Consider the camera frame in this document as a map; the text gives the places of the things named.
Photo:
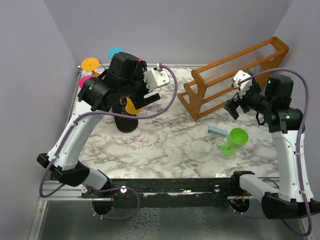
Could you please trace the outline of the yellow wine glass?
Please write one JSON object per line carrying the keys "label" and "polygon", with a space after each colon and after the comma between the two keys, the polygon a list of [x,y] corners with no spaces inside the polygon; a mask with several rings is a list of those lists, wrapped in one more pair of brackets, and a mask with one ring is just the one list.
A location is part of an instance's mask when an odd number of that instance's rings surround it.
{"label": "yellow wine glass", "polygon": [[143,111],[143,108],[136,109],[130,98],[126,98],[125,111],[130,115],[138,115]]}
{"label": "yellow wine glass", "polygon": [[82,61],[81,68],[84,71],[91,72],[91,75],[98,77],[100,74],[95,70],[100,66],[100,61],[95,57],[89,57]]}

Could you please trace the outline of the green wine glass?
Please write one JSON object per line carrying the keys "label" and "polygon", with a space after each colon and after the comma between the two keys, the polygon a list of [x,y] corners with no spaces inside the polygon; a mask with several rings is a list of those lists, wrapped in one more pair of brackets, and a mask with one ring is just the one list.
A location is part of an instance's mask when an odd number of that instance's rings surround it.
{"label": "green wine glass", "polygon": [[227,136],[226,143],[220,147],[220,152],[226,157],[232,157],[237,149],[242,148],[249,140],[248,133],[242,128],[233,128]]}

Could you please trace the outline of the metal wine glass rack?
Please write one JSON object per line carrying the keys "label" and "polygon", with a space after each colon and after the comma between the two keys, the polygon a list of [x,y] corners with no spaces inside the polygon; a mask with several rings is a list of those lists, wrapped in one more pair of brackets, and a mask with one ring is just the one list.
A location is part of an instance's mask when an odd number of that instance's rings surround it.
{"label": "metal wine glass rack", "polygon": [[108,88],[106,100],[110,102],[107,105],[112,113],[118,114],[114,117],[115,125],[122,133],[131,133],[138,127],[138,120],[131,118],[135,114],[126,110],[127,98],[134,92],[136,86],[133,80],[137,62],[136,59],[114,57],[108,69],[99,75]]}

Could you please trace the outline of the blue wine glass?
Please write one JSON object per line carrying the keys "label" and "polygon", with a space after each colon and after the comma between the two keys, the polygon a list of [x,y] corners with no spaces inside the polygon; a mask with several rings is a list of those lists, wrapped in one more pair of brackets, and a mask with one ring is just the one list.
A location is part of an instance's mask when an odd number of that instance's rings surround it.
{"label": "blue wine glass", "polygon": [[110,49],[107,51],[107,56],[108,56],[110,59],[112,59],[115,54],[120,53],[120,52],[124,52],[124,49],[121,48],[121,47],[113,47],[113,48],[110,48]]}

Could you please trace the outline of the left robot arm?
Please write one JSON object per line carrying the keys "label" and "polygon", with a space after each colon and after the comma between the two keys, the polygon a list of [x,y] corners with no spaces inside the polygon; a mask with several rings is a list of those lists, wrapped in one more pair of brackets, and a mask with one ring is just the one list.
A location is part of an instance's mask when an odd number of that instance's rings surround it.
{"label": "left robot arm", "polygon": [[110,178],[79,160],[85,143],[105,115],[137,118],[131,113],[112,111],[122,100],[129,98],[136,108],[145,107],[160,99],[152,91],[168,83],[170,79],[160,64],[147,69],[147,63],[132,54],[114,54],[107,69],[83,82],[74,112],[61,136],[48,153],[38,155],[37,162],[62,185],[83,184],[93,188],[97,196],[106,197],[111,190]]}

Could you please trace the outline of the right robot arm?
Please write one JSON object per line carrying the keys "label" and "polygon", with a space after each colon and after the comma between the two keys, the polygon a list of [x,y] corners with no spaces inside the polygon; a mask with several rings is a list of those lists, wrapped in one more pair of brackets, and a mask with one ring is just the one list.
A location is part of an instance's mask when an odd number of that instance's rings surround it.
{"label": "right robot arm", "polygon": [[264,94],[254,76],[240,70],[232,80],[237,93],[224,104],[234,119],[237,108],[263,115],[275,145],[279,166],[279,188],[273,188],[251,171],[235,171],[229,189],[240,196],[244,192],[256,198],[268,219],[297,219],[320,212],[308,183],[304,159],[305,123],[302,111],[292,108],[293,80],[285,75],[271,74]]}

